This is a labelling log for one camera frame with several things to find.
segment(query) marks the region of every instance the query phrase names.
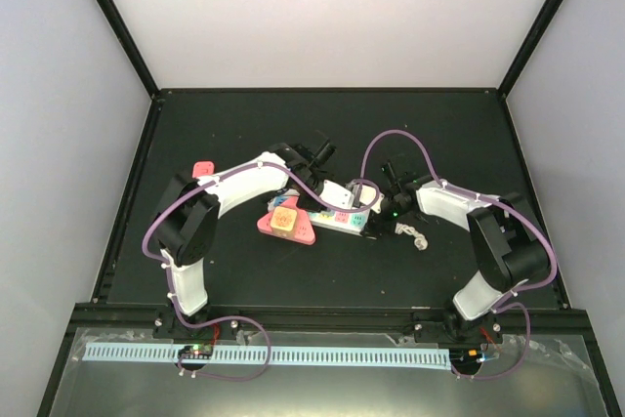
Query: pink toy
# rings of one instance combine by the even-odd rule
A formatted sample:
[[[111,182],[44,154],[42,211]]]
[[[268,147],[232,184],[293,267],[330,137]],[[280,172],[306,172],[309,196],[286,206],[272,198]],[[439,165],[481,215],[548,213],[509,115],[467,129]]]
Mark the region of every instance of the pink toy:
[[[273,232],[271,229],[271,217],[273,215],[273,211],[270,211],[265,217],[258,221],[256,226],[258,227],[259,232],[270,234],[271,236],[277,236],[279,238],[289,239],[298,243],[313,244],[315,240],[314,230],[311,225],[311,221],[309,220],[309,214],[306,213],[306,210],[299,209],[295,205],[296,202],[297,197],[289,197],[281,204],[281,207],[295,209],[298,212],[297,221],[295,222],[295,230],[292,237],[286,237],[283,233]]]
[[[215,164],[212,161],[198,161],[193,165],[193,177],[211,176],[215,173]]]

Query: black corner post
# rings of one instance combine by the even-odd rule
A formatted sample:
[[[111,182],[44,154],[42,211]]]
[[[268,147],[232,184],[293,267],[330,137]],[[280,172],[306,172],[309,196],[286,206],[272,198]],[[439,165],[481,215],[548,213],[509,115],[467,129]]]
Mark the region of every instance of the black corner post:
[[[98,4],[100,4],[100,8],[104,12],[104,16],[113,28],[115,36],[117,36],[122,48],[124,48],[128,59],[139,74],[139,78],[144,83],[147,93],[151,98],[156,97],[159,91],[158,86],[156,86],[156,82],[154,82],[152,75],[149,73],[146,62],[141,56],[141,53],[139,52],[133,37],[130,35],[130,31],[128,31],[126,23],[124,23],[124,20],[121,18],[117,7],[115,7],[115,3],[113,0],[97,1]]]
[[[555,16],[562,2],[563,0],[545,0],[545,3],[538,13],[538,17],[534,20],[534,23],[527,33],[527,36],[525,36],[525,39],[521,44],[521,48],[517,52],[512,65],[510,65],[510,68],[506,72],[506,76],[501,82],[501,85],[499,85],[499,89],[497,91],[504,99],[508,97],[512,88],[515,86],[515,83],[521,76],[521,72],[525,68],[525,65],[529,61],[534,49],[536,49],[540,38],[543,37],[543,34],[547,30],[549,23],[551,23],[551,20]]]

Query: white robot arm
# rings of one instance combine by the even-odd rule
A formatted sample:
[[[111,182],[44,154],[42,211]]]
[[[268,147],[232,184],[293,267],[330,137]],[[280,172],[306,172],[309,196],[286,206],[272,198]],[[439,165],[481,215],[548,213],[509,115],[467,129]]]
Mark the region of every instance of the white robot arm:
[[[385,169],[394,173],[389,164]],[[479,268],[453,296],[458,321],[470,323],[479,319],[508,292],[514,292],[549,266],[547,253],[536,237],[521,222],[491,204],[449,190],[445,181],[440,185],[431,178],[408,178],[403,182],[392,176],[392,187],[395,190],[382,201],[380,211],[372,214],[365,230],[381,232],[385,224],[394,224],[398,215],[416,211],[440,217],[471,236]],[[538,226],[520,195],[489,197],[515,208]]]
[[[319,156],[323,149],[324,147],[317,155],[305,152],[302,155],[291,146],[282,144],[275,146],[274,151],[263,152],[242,165],[211,176],[202,176],[197,181],[183,176],[174,179],[161,200],[159,213],[192,186],[215,182],[205,189],[206,195],[190,199],[188,204],[181,206],[156,231],[161,254],[169,261],[169,269],[172,270],[174,294],[185,315],[197,313],[208,302],[204,287],[203,258],[210,248],[217,219],[239,204],[267,192],[286,189],[292,183],[286,173],[264,163],[272,163],[301,175],[302,180],[324,202],[346,209],[352,207],[354,196],[351,191],[320,177],[322,175],[318,167],[331,154],[330,152]],[[250,166],[251,171],[236,172],[237,169]]]

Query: white cable tray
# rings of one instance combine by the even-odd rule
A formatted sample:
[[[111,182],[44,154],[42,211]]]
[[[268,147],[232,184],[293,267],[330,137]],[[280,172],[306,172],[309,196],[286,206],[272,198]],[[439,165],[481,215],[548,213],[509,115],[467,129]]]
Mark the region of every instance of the white cable tray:
[[[87,344],[84,361],[173,363],[181,344]],[[267,357],[262,346],[216,346],[210,358],[185,358],[184,363],[261,365]],[[449,351],[346,347],[271,347],[271,365],[368,366],[449,370]]]

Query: pink triangular block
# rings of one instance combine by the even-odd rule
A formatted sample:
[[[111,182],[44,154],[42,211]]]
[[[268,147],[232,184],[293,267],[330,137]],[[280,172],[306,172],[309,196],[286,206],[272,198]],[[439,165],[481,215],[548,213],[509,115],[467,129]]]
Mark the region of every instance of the pink triangular block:
[[[289,241],[296,241],[298,243],[313,244],[314,243],[314,230],[309,219],[309,214],[306,210],[299,209],[295,203],[297,197],[289,197],[282,204],[281,207],[287,207],[289,209],[297,210],[297,222],[295,223],[295,234],[293,237],[287,238],[281,233],[274,233],[271,230],[271,216],[273,211],[270,211],[265,217],[258,221],[256,226],[260,233],[270,234],[271,236],[277,236],[278,238],[288,239]]]

